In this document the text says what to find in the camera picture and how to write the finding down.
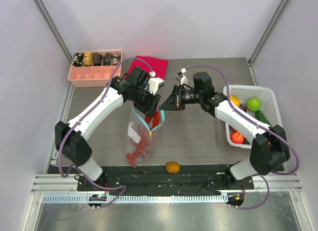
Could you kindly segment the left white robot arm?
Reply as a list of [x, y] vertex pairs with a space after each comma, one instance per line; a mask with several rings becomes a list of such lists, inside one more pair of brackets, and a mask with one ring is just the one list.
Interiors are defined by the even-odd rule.
[[55, 125], [58, 160], [66, 157], [87, 176], [90, 187], [96, 191], [102, 190], [106, 179], [102, 176], [102, 168], [92, 157], [92, 149], [87, 143], [90, 135], [126, 101], [133, 102], [134, 107], [144, 115], [154, 117], [160, 100], [158, 89], [163, 85], [164, 79], [139, 67], [134, 67], [123, 77], [110, 79], [101, 95], [83, 112], [66, 123], [60, 121]]

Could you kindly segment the green toy lime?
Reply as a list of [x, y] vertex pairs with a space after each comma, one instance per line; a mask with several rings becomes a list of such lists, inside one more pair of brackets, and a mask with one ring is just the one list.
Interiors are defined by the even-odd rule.
[[250, 98], [246, 101], [246, 106], [250, 111], [256, 112], [261, 107], [261, 100], [257, 97]]

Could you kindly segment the yellow orange toy mango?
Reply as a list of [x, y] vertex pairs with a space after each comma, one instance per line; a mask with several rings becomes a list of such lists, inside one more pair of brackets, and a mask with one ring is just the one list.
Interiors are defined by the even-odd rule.
[[237, 96], [232, 95], [230, 100], [235, 106], [240, 106], [240, 99]]

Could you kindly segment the brown toy potato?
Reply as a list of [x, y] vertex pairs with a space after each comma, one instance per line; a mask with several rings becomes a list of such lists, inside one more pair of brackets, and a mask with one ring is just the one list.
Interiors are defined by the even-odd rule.
[[177, 174], [181, 170], [181, 166], [179, 165], [179, 163], [174, 161], [167, 162], [165, 165], [165, 168], [167, 173], [170, 173], [170, 174]]

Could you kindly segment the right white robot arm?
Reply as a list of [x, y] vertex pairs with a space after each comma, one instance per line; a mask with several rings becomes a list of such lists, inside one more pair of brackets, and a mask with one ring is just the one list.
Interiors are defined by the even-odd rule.
[[231, 189], [253, 175], [267, 175], [290, 159], [284, 129], [269, 126], [241, 111], [230, 99], [229, 92], [216, 92], [207, 72], [193, 75], [194, 86], [189, 86], [186, 70], [176, 74], [178, 84], [160, 106], [165, 111], [181, 111], [187, 104], [199, 104], [203, 111], [237, 129], [251, 145], [248, 158], [225, 170], [224, 182]]

